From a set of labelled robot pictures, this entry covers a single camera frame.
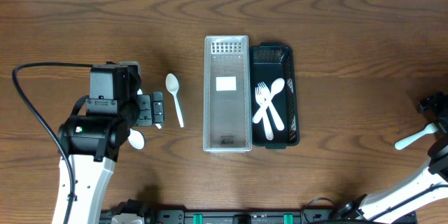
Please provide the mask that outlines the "white plastic fork slanted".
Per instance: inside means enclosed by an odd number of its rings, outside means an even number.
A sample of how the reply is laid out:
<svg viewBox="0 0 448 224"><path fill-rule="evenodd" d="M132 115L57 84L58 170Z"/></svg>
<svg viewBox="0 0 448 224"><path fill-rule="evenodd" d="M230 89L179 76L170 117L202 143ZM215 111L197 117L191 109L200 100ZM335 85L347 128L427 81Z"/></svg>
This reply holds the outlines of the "white plastic fork slanted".
<svg viewBox="0 0 448 224"><path fill-rule="evenodd" d="M265 102L265 98L263 97L263 94L261 92L261 89L259 87L257 87L255 89L255 100L258 103L259 106L262 106ZM270 120L268 118L267 112L263 111L262 112L262 123L263 123L263 127L264 127L264 131L265 131L265 137L268 141L273 140L274 138L274 133L272 131L272 126L270 124Z"/></svg>

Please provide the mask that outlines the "white plastic spoon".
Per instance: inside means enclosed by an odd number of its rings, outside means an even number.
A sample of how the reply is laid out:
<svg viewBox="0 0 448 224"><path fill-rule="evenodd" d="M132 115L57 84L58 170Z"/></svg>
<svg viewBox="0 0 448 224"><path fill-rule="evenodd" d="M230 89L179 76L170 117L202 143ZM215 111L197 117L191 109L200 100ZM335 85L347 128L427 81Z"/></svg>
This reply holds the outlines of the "white plastic spoon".
<svg viewBox="0 0 448 224"><path fill-rule="evenodd" d="M271 85L271 89L270 94L268 95L268 97L266 98L265 102L262 104L262 106L256 111L255 115L253 116L253 123L259 123L260 120L262 119L262 113L266 112L267 108L269 105L272 104L272 99L274 98L274 96L278 93L280 93L280 91L283 90L285 85L285 80L282 78L278 78L276 79L272 85Z"/></svg>
<svg viewBox="0 0 448 224"><path fill-rule="evenodd" d="M143 91L142 91L142 89L139 89L138 91L137 91L137 94L138 95L142 95L143 94ZM155 126L158 128L158 129L161 129L162 128L162 125L161 124L155 124Z"/></svg>
<svg viewBox="0 0 448 224"><path fill-rule="evenodd" d="M165 85L166 85L167 91L174 98L174 105L175 105L179 125L180 125L180 127L184 127L184 121L183 121L183 116L182 116L182 112L181 112L181 107L179 105L179 100L177 97L177 93L180 88L179 81L178 81L177 77L175 77L175 75L172 73L168 73L166 80L165 80Z"/></svg>
<svg viewBox="0 0 448 224"><path fill-rule="evenodd" d="M135 129L129 130L129 136L127 138L131 146L137 150L141 150L145 146L145 139L142 133Z"/></svg>

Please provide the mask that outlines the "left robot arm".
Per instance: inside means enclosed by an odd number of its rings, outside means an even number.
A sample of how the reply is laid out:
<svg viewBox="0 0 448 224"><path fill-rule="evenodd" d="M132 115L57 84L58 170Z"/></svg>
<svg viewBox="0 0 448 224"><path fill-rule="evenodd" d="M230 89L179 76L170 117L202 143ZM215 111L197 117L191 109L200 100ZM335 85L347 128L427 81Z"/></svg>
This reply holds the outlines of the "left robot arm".
<svg viewBox="0 0 448 224"><path fill-rule="evenodd" d="M59 164L54 223L98 223L120 147L136 149L145 139L137 127L165 121L161 92L144 94L138 62L108 62L90 70L90 93L81 97L59 127L72 173Z"/></svg>

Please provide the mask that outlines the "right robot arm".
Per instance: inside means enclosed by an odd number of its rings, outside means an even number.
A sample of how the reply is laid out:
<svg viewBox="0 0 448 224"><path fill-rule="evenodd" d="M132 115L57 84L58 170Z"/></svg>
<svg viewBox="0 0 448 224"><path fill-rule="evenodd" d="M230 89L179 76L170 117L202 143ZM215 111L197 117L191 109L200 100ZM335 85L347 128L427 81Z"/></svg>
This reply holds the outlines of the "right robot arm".
<svg viewBox="0 0 448 224"><path fill-rule="evenodd" d="M332 219L393 223L431 202L447 198L447 95L438 92L418 103L420 112L430 111L435 120L423 130L395 143L402 150L427 134L437 141L428 150L428 159L405 180L383 192L363 195L334 211Z"/></svg>

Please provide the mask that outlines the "white plastic fork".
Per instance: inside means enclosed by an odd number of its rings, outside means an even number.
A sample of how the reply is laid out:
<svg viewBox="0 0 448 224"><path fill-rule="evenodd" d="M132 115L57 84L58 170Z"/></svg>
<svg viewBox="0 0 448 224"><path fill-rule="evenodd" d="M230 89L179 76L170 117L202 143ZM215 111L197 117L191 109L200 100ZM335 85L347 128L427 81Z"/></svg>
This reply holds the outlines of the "white plastic fork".
<svg viewBox="0 0 448 224"><path fill-rule="evenodd" d="M435 132L437 132L437 127L435 126L434 123L430 123L427 126L424 127L423 130L421 130L420 132L417 132L413 135L407 136L404 139L401 139L399 141L397 141L395 143L395 149L397 150L402 150L406 147L408 147L410 144L414 143L415 141L417 141L418 139L420 139L421 137L427 135L427 134L433 134Z"/></svg>
<svg viewBox="0 0 448 224"><path fill-rule="evenodd" d="M258 84L258 87L261 89L262 95L266 100L266 98L270 94L271 88L268 88L268 86L264 82L260 82ZM271 104L268 106L267 109L269 109L272 114L272 118L274 120L274 124L275 124L276 128L279 131L284 130L284 123L283 123L282 119L280 118L280 115L278 114L277 110L275 109L275 106L273 104Z"/></svg>

